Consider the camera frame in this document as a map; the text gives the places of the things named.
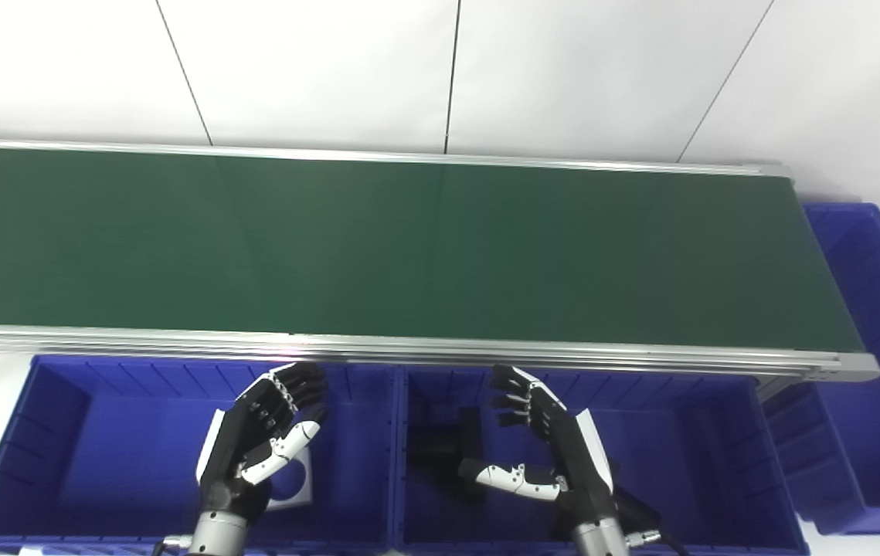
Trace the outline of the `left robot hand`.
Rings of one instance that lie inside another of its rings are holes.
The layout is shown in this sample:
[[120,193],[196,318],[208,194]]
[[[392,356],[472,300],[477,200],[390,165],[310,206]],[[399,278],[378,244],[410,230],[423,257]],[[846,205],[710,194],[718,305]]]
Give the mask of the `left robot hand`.
[[218,409],[197,462],[200,513],[259,520],[273,499],[271,478],[322,429],[328,387],[321,366],[294,362],[260,374],[230,409]]

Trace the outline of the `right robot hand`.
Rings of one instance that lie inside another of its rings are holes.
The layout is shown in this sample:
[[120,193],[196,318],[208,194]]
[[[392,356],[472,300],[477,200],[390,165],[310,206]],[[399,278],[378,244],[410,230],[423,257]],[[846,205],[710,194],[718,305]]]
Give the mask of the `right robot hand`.
[[571,414],[539,378],[506,364],[492,368],[489,384],[499,390],[491,401],[500,427],[524,426],[549,447],[552,470],[514,467],[465,458],[461,478],[520,497],[553,502],[578,525],[617,525],[610,464],[587,409]]

